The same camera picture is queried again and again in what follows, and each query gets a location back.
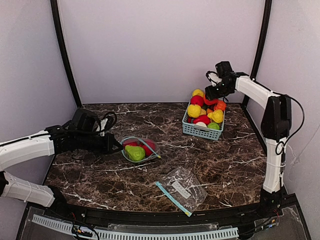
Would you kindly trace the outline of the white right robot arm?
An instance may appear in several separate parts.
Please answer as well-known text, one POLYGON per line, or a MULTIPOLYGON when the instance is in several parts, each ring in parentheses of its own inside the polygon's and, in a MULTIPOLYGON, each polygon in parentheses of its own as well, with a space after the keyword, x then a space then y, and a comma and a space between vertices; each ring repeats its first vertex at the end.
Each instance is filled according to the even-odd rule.
POLYGON ((267 216, 282 204, 286 147, 293 137, 290 130, 294 98, 270 90, 244 72, 233 71, 228 61, 217 63, 215 70, 208 71, 205 76, 210 81, 205 88, 205 99, 213 101, 238 91, 264 110, 260 130, 266 145, 266 172, 256 213, 267 216))

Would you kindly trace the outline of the red wrinkled fruit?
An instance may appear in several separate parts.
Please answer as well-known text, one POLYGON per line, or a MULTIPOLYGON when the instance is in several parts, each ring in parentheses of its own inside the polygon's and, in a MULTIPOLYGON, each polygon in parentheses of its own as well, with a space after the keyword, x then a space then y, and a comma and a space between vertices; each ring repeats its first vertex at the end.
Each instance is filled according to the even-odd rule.
POLYGON ((125 141, 122 145, 124 148, 126 146, 132 146, 132 147, 139 147, 140 146, 140 144, 137 141, 125 141))

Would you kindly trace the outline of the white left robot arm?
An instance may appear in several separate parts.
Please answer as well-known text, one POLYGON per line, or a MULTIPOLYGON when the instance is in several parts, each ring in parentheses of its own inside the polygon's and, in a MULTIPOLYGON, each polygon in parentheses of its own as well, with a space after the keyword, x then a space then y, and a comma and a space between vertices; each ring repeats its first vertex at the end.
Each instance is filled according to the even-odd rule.
POLYGON ((53 208, 67 201, 61 191, 51 185, 39 185, 13 176, 6 170, 40 157, 85 150, 109 155, 123 150, 109 130, 117 122, 115 112, 102 119, 92 111, 77 109, 73 118, 63 125, 54 125, 35 134, 3 142, 0 145, 0 195, 23 202, 53 208))

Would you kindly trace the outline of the green pear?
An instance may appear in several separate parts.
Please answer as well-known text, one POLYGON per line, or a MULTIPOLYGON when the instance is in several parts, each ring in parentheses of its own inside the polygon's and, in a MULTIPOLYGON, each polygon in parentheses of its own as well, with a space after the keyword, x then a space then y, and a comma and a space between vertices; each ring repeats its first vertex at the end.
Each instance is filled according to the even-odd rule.
POLYGON ((132 162, 140 162, 145 159, 145 150, 141 146, 127 145, 124 150, 132 162))

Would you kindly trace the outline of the clear zip bag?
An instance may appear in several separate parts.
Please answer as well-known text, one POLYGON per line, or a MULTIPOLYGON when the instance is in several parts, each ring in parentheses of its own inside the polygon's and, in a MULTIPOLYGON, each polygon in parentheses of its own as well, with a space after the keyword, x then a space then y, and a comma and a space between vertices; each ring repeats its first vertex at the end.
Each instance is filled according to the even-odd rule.
POLYGON ((123 157, 131 163, 139 164, 162 158, 156 142, 151 139, 127 136, 120 143, 123 147, 123 157))
POLYGON ((172 170, 155 185, 188 217, 191 217, 208 195, 196 176, 183 167, 172 170))

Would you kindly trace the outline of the red tomato with stem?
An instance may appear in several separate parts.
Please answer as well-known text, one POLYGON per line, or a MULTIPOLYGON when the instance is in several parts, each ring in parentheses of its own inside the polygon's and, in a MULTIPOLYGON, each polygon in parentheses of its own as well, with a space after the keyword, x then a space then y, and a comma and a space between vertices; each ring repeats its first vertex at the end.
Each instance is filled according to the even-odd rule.
POLYGON ((140 146, 144 149, 145 151, 145 156, 146 157, 149 157, 150 155, 153 154, 153 151, 155 152, 156 151, 156 144, 153 140, 150 140, 150 139, 144 139, 143 140, 146 144, 144 143, 141 143, 140 146))

